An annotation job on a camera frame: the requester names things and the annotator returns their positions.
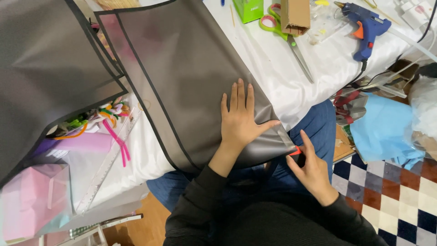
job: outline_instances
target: black sweater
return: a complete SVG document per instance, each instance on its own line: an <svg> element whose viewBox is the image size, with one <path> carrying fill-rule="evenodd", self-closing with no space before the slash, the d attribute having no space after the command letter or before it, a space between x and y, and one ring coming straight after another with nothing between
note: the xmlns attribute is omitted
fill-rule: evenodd
<svg viewBox="0 0 437 246"><path fill-rule="evenodd" d="M219 201L226 181L206 167L187 186L167 219L165 246L387 245L341 196L322 207L308 195L271 193L223 210Z"/></svg>

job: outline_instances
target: white tablecloth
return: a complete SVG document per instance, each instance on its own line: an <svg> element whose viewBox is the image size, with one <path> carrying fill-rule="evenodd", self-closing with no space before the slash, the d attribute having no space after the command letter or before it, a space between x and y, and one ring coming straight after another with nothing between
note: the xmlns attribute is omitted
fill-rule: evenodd
<svg viewBox="0 0 437 246"><path fill-rule="evenodd" d="M143 5L151 5L163 1L141 0L140 2ZM360 0L353 2L365 7L365 3ZM352 59L358 41L348 35L353 30L352 25L346 25L316 46L308 44L305 36L296 39L314 78L314 84L311 84L300 69L287 42L272 32L261 30L258 21L243 25L231 3L231 0L226 0L225 6L222 7L219 0L204 0L204 4L269 98L286 130L295 126L311 106L329 98L358 73L361 64ZM271 0L264 0L264 8L267 9L271 3ZM398 16L392 1L387 1L379 7L391 17ZM394 28L413 39L420 37L420 33L413 32L407 24L403 24L402 27L394 24ZM406 42L389 33L377 37L365 74L383 71L408 47ZM164 157L145 115L142 114L135 125L127 145L132 160L126 168L123 168L121 157L118 157L100 187L92 207L146 180L158 178L174 170Z"/></svg>

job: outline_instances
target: clear ruler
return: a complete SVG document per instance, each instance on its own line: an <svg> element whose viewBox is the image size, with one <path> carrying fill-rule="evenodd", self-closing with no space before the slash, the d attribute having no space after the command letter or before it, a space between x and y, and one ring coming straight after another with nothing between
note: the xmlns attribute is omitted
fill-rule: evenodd
<svg viewBox="0 0 437 246"><path fill-rule="evenodd" d="M124 122L122 122L122 126L118 126L115 129L115 132L117 133L117 136L123 140L126 141L126 139L129 137L129 134L131 133L135 123L138 121L138 119L141 116L142 111L139 109L138 100L132 100L133 105L130 105L131 113L127 119L124 119ZM120 146L116 141L111 146L110 151L106 155L105 159L103 160L102 164L100 165L100 168L98 169L97 173L94 175L93 180L91 181L91 185L88 188L87 192L83 196L82 200L79 202L79 204L76 207L76 213L78 215L84 215L88 209L90 208L94 198L96 197L97 192L100 189L100 186L102 185L103 181L106 178L106 175L108 174L109 170L112 167L112 164L116 160L117 156L120 154Z"/></svg>

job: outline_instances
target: blue jeans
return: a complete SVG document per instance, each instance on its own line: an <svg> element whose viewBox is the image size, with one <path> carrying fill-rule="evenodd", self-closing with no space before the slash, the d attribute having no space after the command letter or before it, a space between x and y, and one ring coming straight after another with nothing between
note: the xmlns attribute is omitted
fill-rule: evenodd
<svg viewBox="0 0 437 246"><path fill-rule="evenodd" d="M288 132L293 143L298 146L303 145L299 132L301 129L311 139L317 156L327 162L329 181L331 181L336 135L335 110L332 103L326 100L314 105ZM193 178L191 174L173 171L157 179L148 180L146 183L158 201L169 211L173 211L179 196ZM288 167L284 156L272 160L267 171L264 165L232 170L228 179L222 197L224 205L260 193L290 192L309 195L307 189Z"/></svg>

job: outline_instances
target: blue glue gun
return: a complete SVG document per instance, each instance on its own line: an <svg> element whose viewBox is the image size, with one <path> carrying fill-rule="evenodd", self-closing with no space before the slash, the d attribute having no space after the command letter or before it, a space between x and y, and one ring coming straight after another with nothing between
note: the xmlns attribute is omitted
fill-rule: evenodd
<svg viewBox="0 0 437 246"><path fill-rule="evenodd" d="M359 39L360 48L354 54L355 61L363 61L370 58L372 55L372 48L375 43L376 36L384 34L392 25L392 22L387 19L380 19L379 15L360 7L356 4L334 2L349 20L359 25L358 31L353 35Z"/></svg>

